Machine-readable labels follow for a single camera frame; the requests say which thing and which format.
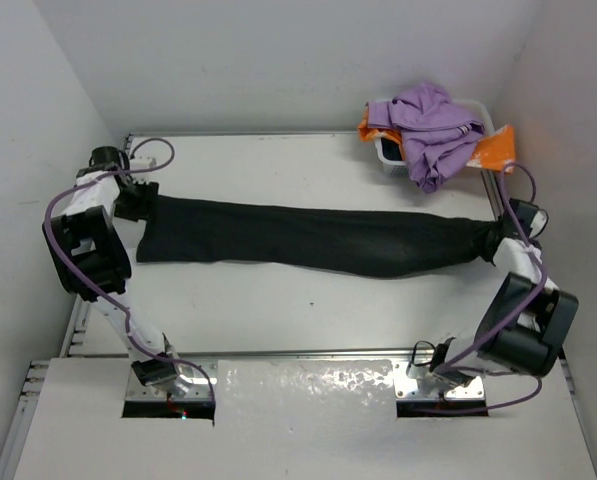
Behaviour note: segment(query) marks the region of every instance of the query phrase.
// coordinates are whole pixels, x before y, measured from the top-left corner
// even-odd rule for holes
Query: pile of clothes
[[[480,118],[453,103],[444,88],[427,82],[392,100],[368,103],[358,132],[363,141],[380,137],[396,144],[409,178],[426,193],[467,165],[501,170],[515,161],[511,126],[485,137]]]

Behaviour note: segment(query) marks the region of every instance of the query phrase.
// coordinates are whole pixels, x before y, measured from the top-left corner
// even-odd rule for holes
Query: wall
[[[0,449],[28,363],[58,352],[71,304],[40,233],[44,207],[111,141],[31,1],[0,1]]]
[[[597,1],[546,3],[494,113],[551,213],[549,270],[580,298],[566,353],[597,460]]]
[[[352,128],[422,79],[490,103],[542,0],[34,0],[108,125]]]

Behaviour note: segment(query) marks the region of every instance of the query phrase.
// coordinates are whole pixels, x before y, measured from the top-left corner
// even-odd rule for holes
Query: plastic basket
[[[482,124],[485,126],[485,135],[489,136],[494,133],[494,125],[491,122],[491,116],[487,108],[476,100],[454,100],[456,105],[467,108],[471,113],[476,115]],[[382,163],[382,169],[385,174],[390,177],[403,177],[407,175],[407,164],[401,160],[387,160],[382,151],[382,139],[375,138],[374,145],[378,152],[378,159]]]

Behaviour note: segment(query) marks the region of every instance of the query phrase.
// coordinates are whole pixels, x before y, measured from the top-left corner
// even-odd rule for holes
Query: white basket
[[[454,100],[456,105],[461,107],[465,107],[471,113],[476,115],[482,124],[485,126],[485,135],[489,136],[494,133],[494,125],[491,122],[491,117],[489,116],[489,112],[487,108],[476,100]],[[382,169],[385,174],[389,175],[390,177],[404,177],[407,175],[407,164],[400,160],[387,160],[382,153],[382,142],[381,138],[374,139],[374,145],[376,146],[376,151],[378,152],[378,158],[382,163]]]

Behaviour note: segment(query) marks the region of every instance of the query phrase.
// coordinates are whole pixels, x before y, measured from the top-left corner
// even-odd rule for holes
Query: purple towel
[[[485,133],[482,122],[454,105],[444,88],[425,82],[391,101],[370,102],[369,127],[400,131],[409,178],[426,193],[467,165]]]

